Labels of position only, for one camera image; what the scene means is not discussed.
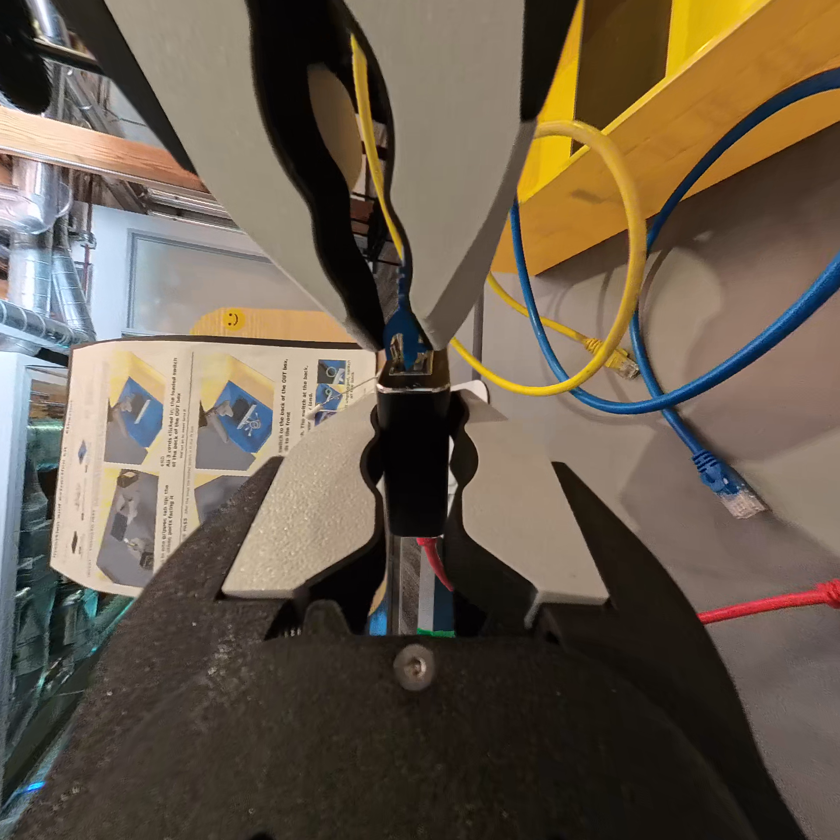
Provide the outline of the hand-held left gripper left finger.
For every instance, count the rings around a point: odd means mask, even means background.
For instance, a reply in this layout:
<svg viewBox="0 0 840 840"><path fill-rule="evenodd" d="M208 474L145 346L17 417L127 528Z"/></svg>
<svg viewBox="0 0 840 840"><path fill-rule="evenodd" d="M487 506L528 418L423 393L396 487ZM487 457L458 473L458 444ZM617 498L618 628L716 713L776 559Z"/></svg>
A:
<svg viewBox="0 0 840 840"><path fill-rule="evenodd" d="M283 458L222 587L241 599L288 598L372 545L382 525L371 465L374 396L307 432Z"/></svg>

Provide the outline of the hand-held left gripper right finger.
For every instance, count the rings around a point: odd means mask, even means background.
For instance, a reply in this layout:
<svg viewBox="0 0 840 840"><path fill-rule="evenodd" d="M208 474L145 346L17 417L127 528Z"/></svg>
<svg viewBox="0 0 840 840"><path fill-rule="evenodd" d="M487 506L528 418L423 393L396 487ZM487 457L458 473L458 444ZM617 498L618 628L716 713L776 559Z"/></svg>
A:
<svg viewBox="0 0 840 840"><path fill-rule="evenodd" d="M452 396L456 493L444 565L476 607L600 606L606 585L543 446L469 391Z"/></svg>

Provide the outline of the yellow plastic bin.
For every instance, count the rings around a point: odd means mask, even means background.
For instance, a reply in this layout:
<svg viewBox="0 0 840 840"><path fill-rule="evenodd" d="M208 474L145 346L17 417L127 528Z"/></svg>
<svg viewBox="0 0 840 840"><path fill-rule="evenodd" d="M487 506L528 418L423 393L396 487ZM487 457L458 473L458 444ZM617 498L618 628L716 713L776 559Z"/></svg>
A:
<svg viewBox="0 0 840 840"><path fill-rule="evenodd" d="M653 216L725 132L773 95L838 68L839 3L673 2L665 76L604 128ZM613 178L587 148L532 142L519 183L532 273L627 225Z"/></svg>

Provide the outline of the wooden support beam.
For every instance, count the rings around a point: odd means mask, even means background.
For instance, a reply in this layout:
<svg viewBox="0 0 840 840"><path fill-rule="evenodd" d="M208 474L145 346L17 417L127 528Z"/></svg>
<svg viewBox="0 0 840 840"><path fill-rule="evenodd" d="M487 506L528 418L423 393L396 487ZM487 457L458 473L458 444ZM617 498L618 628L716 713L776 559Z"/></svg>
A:
<svg viewBox="0 0 840 840"><path fill-rule="evenodd" d="M1 108L1 152L160 189L209 196L166 150L42 116Z"/></svg>

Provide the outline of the silver ventilation duct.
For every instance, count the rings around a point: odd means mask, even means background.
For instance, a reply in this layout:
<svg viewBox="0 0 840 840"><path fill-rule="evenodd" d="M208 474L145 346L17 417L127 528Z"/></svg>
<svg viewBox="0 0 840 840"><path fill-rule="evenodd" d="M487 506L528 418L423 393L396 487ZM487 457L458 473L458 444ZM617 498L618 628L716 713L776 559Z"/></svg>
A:
<svg viewBox="0 0 840 840"><path fill-rule="evenodd" d="M96 339L91 313L70 254L67 232L72 193L50 164L13 159L2 185L2 232L9 235L7 298L2 328L19 344L68 348Z"/></svg>

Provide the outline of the black ethernet port box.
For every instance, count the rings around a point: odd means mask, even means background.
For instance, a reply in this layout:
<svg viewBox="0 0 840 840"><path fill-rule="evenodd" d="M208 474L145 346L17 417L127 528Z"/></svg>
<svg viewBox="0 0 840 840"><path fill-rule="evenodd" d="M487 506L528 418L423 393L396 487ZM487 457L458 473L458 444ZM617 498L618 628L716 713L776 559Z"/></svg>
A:
<svg viewBox="0 0 840 840"><path fill-rule="evenodd" d="M448 504L448 354L432 351L420 372L393 367L376 385L387 519L398 537L436 538Z"/></svg>

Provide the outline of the printed instruction poster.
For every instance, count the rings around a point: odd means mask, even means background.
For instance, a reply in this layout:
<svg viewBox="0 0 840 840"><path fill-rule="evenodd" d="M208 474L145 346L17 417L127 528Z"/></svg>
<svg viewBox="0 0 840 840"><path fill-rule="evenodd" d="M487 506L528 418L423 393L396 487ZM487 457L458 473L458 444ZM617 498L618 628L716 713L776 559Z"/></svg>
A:
<svg viewBox="0 0 840 840"><path fill-rule="evenodd" d="M353 343L185 337L73 351L51 567L137 596L269 459L373 388Z"/></svg>

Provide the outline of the instruction sheet on board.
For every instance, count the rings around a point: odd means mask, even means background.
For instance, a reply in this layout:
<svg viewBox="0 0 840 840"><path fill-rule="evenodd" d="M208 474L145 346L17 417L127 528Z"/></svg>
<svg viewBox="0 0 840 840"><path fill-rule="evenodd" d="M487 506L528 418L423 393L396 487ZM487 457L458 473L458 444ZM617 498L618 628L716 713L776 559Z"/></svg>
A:
<svg viewBox="0 0 840 840"><path fill-rule="evenodd" d="M199 318L190 334L201 337L299 341L304 343L355 343L330 315L323 311L238 308L245 314L244 327L226 332L223 312L237 308L218 308Z"/></svg>

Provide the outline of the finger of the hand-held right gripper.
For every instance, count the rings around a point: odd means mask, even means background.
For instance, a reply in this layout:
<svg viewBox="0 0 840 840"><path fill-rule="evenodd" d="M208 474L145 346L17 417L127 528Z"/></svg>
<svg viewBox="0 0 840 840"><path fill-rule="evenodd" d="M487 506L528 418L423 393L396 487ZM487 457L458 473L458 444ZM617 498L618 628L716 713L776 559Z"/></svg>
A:
<svg viewBox="0 0 840 840"><path fill-rule="evenodd" d="M382 305L351 225L352 183L310 95L306 2L106 2L176 137L237 226L359 345Z"/></svg>
<svg viewBox="0 0 840 840"><path fill-rule="evenodd" d="M406 236L409 301L443 350L490 267L534 121L522 118L532 2L345 3L385 84L388 200Z"/></svg>

